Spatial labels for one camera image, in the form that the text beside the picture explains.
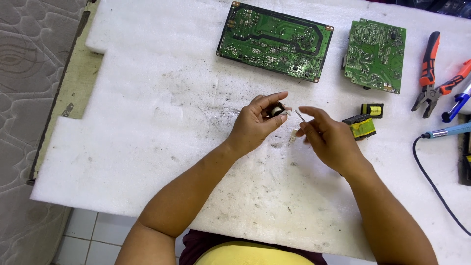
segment printed circuit board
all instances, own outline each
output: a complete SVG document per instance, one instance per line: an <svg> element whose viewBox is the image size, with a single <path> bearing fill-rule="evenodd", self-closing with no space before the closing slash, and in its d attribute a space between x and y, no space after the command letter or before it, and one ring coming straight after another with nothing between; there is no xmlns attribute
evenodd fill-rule
<svg viewBox="0 0 471 265"><path fill-rule="evenodd" d="M232 2L217 56L319 82L333 27Z"/></svg>
<svg viewBox="0 0 471 265"><path fill-rule="evenodd" d="M401 91L406 29L367 19L352 21L345 76L365 89Z"/></svg>

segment white foam sheet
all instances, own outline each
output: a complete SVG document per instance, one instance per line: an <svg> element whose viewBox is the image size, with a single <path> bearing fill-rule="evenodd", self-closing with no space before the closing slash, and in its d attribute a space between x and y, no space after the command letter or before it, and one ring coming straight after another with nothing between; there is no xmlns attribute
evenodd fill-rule
<svg viewBox="0 0 471 265"><path fill-rule="evenodd" d="M429 237L441 264L465 264L471 239L455 224L414 162L413 140L443 128L443 97L429 119L411 112L423 52L441 31L437 82L466 58L471 21L360 0L266 0L248 4L333 25L319 84L214 55L230 1L103 0L87 39L105 53L82 120L57 121L31 198L138 216L148 200L229 134L238 111L258 94L289 91L287 106L317 106L334 119L361 103L385 103L377 135L358 142L391 192ZM352 20L407 29L400 95L365 91L343 77ZM190 228L311 251L373 260L348 184L301 140L288 121L241 158L214 189ZM418 155L462 223L471 227L471 189L458 184L456 137L419 141Z"/></svg>

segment yellow shirt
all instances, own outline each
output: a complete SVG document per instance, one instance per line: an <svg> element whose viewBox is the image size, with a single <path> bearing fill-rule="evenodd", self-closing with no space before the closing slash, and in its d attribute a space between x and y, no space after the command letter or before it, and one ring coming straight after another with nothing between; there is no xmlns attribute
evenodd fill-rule
<svg viewBox="0 0 471 265"><path fill-rule="evenodd" d="M255 243L234 241L206 251L194 265L314 265L298 254Z"/></svg>

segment white tile floor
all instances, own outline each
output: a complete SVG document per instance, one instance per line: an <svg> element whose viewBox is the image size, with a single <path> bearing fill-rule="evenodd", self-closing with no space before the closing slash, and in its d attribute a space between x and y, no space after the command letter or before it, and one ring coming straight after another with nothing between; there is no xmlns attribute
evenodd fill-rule
<svg viewBox="0 0 471 265"><path fill-rule="evenodd" d="M56 265L113 265L121 245L135 218L109 215L75 208L65 228L62 241L54 257ZM185 230L175 243L175 259L178 259L185 248L182 243ZM324 255L329 265L374 265L349 257Z"/></svg>

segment left hand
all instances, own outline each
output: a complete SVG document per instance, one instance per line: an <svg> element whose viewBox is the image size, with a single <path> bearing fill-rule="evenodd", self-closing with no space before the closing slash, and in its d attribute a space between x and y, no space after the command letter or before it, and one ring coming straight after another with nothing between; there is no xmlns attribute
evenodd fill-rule
<svg viewBox="0 0 471 265"><path fill-rule="evenodd" d="M288 92L280 92L269 96L259 95L243 107L237 117L229 137L224 141L238 157L255 150L265 138L280 127L288 117L278 115L269 118L267 111L288 96Z"/></svg>

